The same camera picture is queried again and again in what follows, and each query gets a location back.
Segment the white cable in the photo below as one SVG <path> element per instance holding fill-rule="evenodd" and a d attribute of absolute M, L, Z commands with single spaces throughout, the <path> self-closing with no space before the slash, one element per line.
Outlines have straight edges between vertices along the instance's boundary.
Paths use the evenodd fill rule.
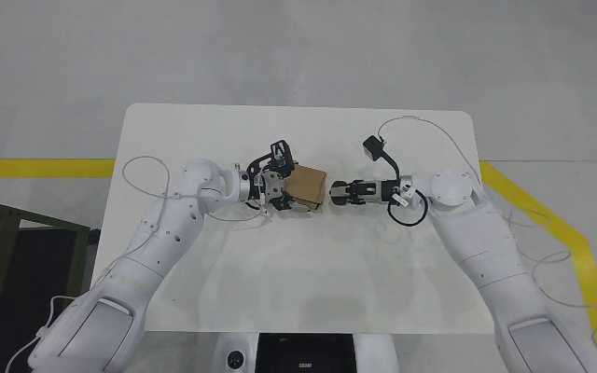
<path fill-rule="evenodd" d="M 423 119 L 421 117 L 415 117 L 415 116 L 393 117 L 392 119 L 388 119 L 388 120 L 384 121 L 383 124 L 377 129 L 377 135 L 378 135 L 378 137 L 382 138 L 381 131 L 382 131 L 382 128 L 386 124 L 388 124 L 390 122 L 393 122 L 395 120 L 400 120 L 400 119 L 411 119 L 411 120 L 418 120 L 420 122 L 429 123 L 432 126 L 434 126 L 435 128 L 437 128 L 438 130 L 442 131 L 446 136 L 448 136 L 448 138 L 450 139 L 451 143 L 454 144 L 454 146 L 456 147 L 456 150 L 458 150 L 458 153 L 460 153 L 460 156 L 465 160 L 466 164 L 468 165 L 468 167 L 471 169 L 471 171 L 473 172 L 473 174 L 477 178 L 477 182 L 479 184 L 481 184 L 481 178 L 479 177 L 479 174 L 477 173 L 477 170 L 475 170 L 475 168 L 473 167 L 473 165 L 468 161 L 468 159 L 465 156 L 465 153 L 463 153 L 463 151 L 461 150 L 460 146 L 458 146 L 458 144 L 456 144 L 456 141 L 454 140 L 454 138 L 451 137 L 451 135 L 449 133 L 447 133 L 444 129 L 442 129 L 441 127 L 439 127 L 436 123 L 432 122 L 431 120 L 427 120 L 427 119 Z"/>
<path fill-rule="evenodd" d="M 37 333 L 35 333 L 35 338 L 33 338 L 29 343 L 27 343 L 26 345 L 22 346 L 17 352 L 15 352 L 14 355 L 12 355 L 12 357 L 10 358 L 10 360 L 8 360 L 8 364 L 7 364 L 7 368 L 4 370 L 4 373 L 8 373 L 10 371 L 10 366 L 12 366 L 12 363 L 14 363 L 15 359 L 25 350 L 27 350 L 29 347 L 31 347 L 31 345 L 33 345 L 34 343 L 37 342 L 38 339 L 41 339 L 40 334 L 43 333 L 43 331 L 45 331 L 46 329 L 49 328 L 49 323 L 52 322 L 52 317 L 54 317 L 54 300 L 55 299 L 75 299 L 74 297 L 67 297 L 67 296 L 55 296 L 52 297 L 49 300 L 49 317 L 48 320 L 46 321 L 46 324 L 44 326 L 42 326 L 41 328 L 39 328 L 39 330 L 37 331 Z"/>
<path fill-rule="evenodd" d="M 252 215 L 252 216 L 250 216 L 250 217 L 247 217 L 247 218 L 245 218 L 245 219 L 223 219 L 223 218 L 221 218 L 221 217 L 213 216 L 213 215 L 212 215 L 212 214 L 210 214 L 210 213 L 207 213 L 207 215 L 208 215 L 208 216 L 210 216 L 211 218 L 215 219 L 215 220 L 219 220 L 219 221 L 223 221 L 223 222 L 229 222 L 229 223 L 235 223 L 235 222 L 242 222 L 242 221 L 249 221 L 249 220 L 253 220 L 253 219 L 255 219 L 256 217 L 258 217 L 258 216 L 260 216 L 261 214 L 263 214 L 263 209 L 261 208 L 261 207 L 262 207 L 262 206 L 261 206 L 261 203 L 260 203 L 258 200 L 256 200 L 256 202 L 257 202 L 257 204 L 259 205 L 259 210 L 257 211 L 257 213 L 256 213 L 256 214 L 254 214 L 254 215 Z"/>
<path fill-rule="evenodd" d="M 565 259 L 567 259 L 568 257 L 570 257 L 570 252 L 568 250 L 561 250 L 557 253 L 553 253 L 553 254 L 549 254 L 548 256 L 545 256 L 543 259 L 539 260 L 538 262 L 535 263 L 535 265 L 533 266 L 533 269 L 531 270 L 531 277 L 533 277 L 533 281 L 537 282 L 537 279 L 535 278 L 535 271 L 537 269 L 537 267 L 539 267 L 541 264 L 547 264 L 547 260 L 553 256 L 558 256 L 561 254 L 567 254 L 567 256 L 565 257 Z M 561 300 L 558 300 L 554 297 L 552 297 L 551 295 L 549 295 L 545 290 L 543 290 L 543 288 L 541 286 L 539 286 L 539 290 L 541 290 L 541 293 L 543 293 L 544 296 L 546 296 L 547 298 L 549 298 L 550 300 L 561 304 L 563 306 L 567 306 L 567 307 L 573 307 L 573 308 L 577 308 L 577 309 L 597 309 L 597 305 L 595 304 L 572 304 L 572 303 L 566 303 L 563 302 Z"/>

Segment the black cable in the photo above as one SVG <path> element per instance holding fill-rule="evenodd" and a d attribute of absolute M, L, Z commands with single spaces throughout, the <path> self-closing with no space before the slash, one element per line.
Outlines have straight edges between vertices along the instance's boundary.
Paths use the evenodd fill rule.
<path fill-rule="evenodd" d="M 423 215 L 421 215 L 421 217 L 419 218 L 419 220 L 417 220 L 414 223 L 405 223 L 405 222 L 401 222 L 400 220 L 396 219 L 396 217 L 392 214 L 392 204 L 393 203 L 398 204 L 398 202 L 396 202 L 394 199 L 390 199 L 390 201 L 388 202 L 388 214 L 390 215 L 390 217 L 392 218 L 392 220 L 394 220 L 395 222 L 397 222 L 401 226 L 404 226 L 404 227 L 418 226 L 427 217 L 427 211 L 429 210 L 429 202 L 427 202 L 427 198 L 419 190 L 416 190 L 415 192 L 423 200 Z"/>
<path fill-rule="evenodd" d="M 400 184 L 400 169 L 398 168 L 398 164 L 396 163 L 396 161 L 384 151 L 382 151 L 382 158 L 383 160 L 388 162 L 390 166 L 392 166 L 394 172 L 396 173 L 396 181 Z"/>
<path fill-rule="evenodd" d="M 254 206 L 254 205 L 252 205 L 252 204 L 251 204 L 251 203 L 249 203 L 249 202 L 245 202 L 244 204 L 246 204 L 248 207 L 252 208 L 253 210 L 259 210 L 259 207 L 258 207 L 258 206 Z"/>

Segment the cable clip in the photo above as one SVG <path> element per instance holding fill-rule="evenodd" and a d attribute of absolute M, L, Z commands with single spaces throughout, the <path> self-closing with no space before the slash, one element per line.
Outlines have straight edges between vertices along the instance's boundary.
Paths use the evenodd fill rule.
<path fill-rule="evenodd" d="M 400 195 L 398 195 L 397 193 L 394 193 L 392 195 L 392 199 L 395 200 L 396 202 L 400 203 L 403 207 L 407 207 L 409 205 L 409 202 L 405 199 L 403 199 L 402 197 L 400 197 Z"/>

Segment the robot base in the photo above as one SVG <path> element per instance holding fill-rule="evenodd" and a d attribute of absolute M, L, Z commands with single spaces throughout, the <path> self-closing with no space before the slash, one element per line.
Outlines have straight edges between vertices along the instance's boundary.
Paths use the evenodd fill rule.
<path fill-rule="evenodd" d="M 211 373 L 398 373 L 388 334 L 220 333 Z"/>

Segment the black panel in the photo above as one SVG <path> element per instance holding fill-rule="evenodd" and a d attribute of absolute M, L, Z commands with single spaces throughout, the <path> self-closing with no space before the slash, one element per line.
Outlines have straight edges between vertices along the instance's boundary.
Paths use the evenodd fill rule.
<path fill-rule="evenodd" d="M 64 229 L 23 230 L 17 235 L 5 284 L 0 293 L 0 366 L 35 337 L 49 316 L 49 300 L 63 295 L 68 282 L 76 232 Z M 55 302 L 54 319 L 64 309 Z M 28 372 L 33 347 L 13 363 L 11 373 Z"/>
<path fill-rule="evenodd" d="M 356 373 L 353 335 L 262 333 L 256 373 Z"/>

